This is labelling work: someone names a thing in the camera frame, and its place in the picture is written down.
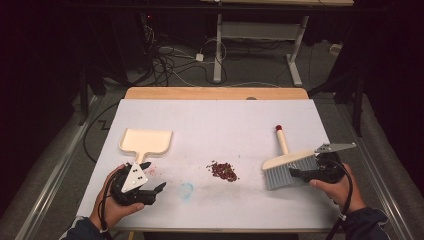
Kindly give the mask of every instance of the white brush handle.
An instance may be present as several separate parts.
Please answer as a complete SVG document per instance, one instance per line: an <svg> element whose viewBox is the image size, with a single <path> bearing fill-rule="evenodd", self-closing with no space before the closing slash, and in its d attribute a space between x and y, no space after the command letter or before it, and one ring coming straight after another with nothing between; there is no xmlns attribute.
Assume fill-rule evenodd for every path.
<svg viewBox="0 0 424 240"><path fill-rule="evenodd" d="M286 142L286 137L284 136L284 132L283 129L280 125L278 125L277 127L275 127L275 129L277 129L277 137L278 137L278 142L280 143L281 146L281 150L283 151L283 154L289 154L289 149L287 148L287 142Z"/></svg>

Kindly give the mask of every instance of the red beans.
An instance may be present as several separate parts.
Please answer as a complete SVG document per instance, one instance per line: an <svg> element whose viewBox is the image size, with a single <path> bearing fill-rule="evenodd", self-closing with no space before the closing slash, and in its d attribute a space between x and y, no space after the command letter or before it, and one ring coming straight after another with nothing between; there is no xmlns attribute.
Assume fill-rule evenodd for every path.
<svg viewBox="0 0 424 240"><path fill-rule="evenodd" d="M229 182L234 182L237 179L237 175L234 173L234 169L231 164L223 163L219 164L215 161L212 161L212 165L206 166L206 168L212 168L212 176L220 177L221 179L227 180Z"/></svg>

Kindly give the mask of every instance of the black cable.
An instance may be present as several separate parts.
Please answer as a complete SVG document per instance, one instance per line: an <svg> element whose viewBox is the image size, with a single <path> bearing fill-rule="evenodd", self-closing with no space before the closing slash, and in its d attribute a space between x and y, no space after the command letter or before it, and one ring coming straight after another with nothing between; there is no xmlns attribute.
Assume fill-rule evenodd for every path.
<svg viewBox="0 0 424 240"><path fill-rule="evenodd" d="M326 240L331 240L334 237L334 234L336 234L337 230L340 227L340 224L342 223L342 221L344 221L344 219L342 219L343 216L346 215L347 211L349 210L350 207L350 201L352 200L352 194L353 194L353 182L352 182L352 177L350 176L349 172L346 170L346 168L343 166L343 164L337 162L337 161L331 161L331 163L337 165L340 169L342 169L344 171L344 173L346 174L346 177L349 181L349 193L347 195L347 199L346 202L343 206L343 209L340 212L340 217L337 219L337 221L334 223L333 228L331 229L331 231L328 233Z"/></svg>
<svg viewBox="0 0 424 240"><path fill-rule="evenodd" d="M112 236L109 233L109 229L108 229L108 225L105 219L105 211L106 211L106 199L108 197L110 197L110 195L108 195L109 193L109 189L110 189L110 185L112 184L112 182L115 180L116 175L120 174L121 171L123 169L119 169L117 170L114 174L112 174L112 176L109 178L109 180L106 183L104 192L103 192L103 197L102 200L99 202L99 205L97 206L97 213L100 219L100 223L101 223L101 227L102 227L102 231L105 234L106 239L108 240L113 240Z"/></svg>
<svg viewBox="0 0 424 240"><path fill-rule="evenodd" d="M112 107L114 107L114 106L118 106L119 105L119 102L117 102L117 103L114 103L114 104L112 104L111 106L109 106L108 108L106 108L105 110L103 110L99 115L97 115L97 117L96 118L94 118L94 120L90 123L90 125L88 126L88 128L87 128L87 131L84 133L84 137L83 137L83 140L82 140L82 145L83 145L83 147L84 147L84 152L85 152L85 154L87 155L87 157L93 162L93 163L97 163L97 160L95 160L94 159L94 157L92 157L91 155L90 155L90 153L88 152L88 149L87 149L87 145L86 145L86 139L87 139L87 135L88 135L88 132L90 131L90 129L91 129L91 127L93 126L93 124L95 123L95 122L97 122L97 120L106 112L106 111L108 111L109 109L111 109Z"/></svg>

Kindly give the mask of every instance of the brush bristles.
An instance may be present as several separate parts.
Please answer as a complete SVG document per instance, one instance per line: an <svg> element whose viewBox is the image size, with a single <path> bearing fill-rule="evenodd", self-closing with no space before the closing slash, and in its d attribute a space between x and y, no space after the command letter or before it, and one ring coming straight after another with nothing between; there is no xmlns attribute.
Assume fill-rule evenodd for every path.
<svg viewBox="0 0 424 240"><path fill-rule="evenodd" d="M281 164L273 168L264 169L268 190L284 187L294 182L289 168L308 171L318 169L318 165L315 160L315 155L311 155L297 161L292 161L290 163Z"/></svg>

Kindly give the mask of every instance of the table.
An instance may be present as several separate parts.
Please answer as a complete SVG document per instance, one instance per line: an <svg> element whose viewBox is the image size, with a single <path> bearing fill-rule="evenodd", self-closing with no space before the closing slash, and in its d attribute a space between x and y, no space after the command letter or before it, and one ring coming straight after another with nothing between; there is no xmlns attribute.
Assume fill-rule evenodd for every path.
<svg viewBox="0 0 424 240"><path fill-rule="evenodd" d="M324 5L352 6L353 0L202 0L206 2L242 3L242 4L274 4L274 5ZM299 24L277 24L277 23L255 23L255 22L228 22L222 20L222 14L218 14L216 33L216 53L213 81L221 82L222 68L222 38L249 38L249 39L271 39L271 40L294 40L293 50L286 54L287 65L296 87L302 86L299 71L296 66L296 57L302 43L303 34L306 30L309 16L303 16Z"/></svg>
<svg viewBox="0 0 424 240"><path fill-rule="evenodd" d="M262 163L280 155L277 123L285 127L289 151L328 141L303 89L131 88L117 110L77 215L91 212L111 170L134 160L118 148L125 128L148 128L172 130L173 136L167 153L146 159L152 165L143 189L163 181L167 186L154 205L124 218L117 230L326 231L339 210L325 194L301 181L276 191L264 186ZM212 177L207 169L212 161L232 164L239 179L230 183Z"/></svg>

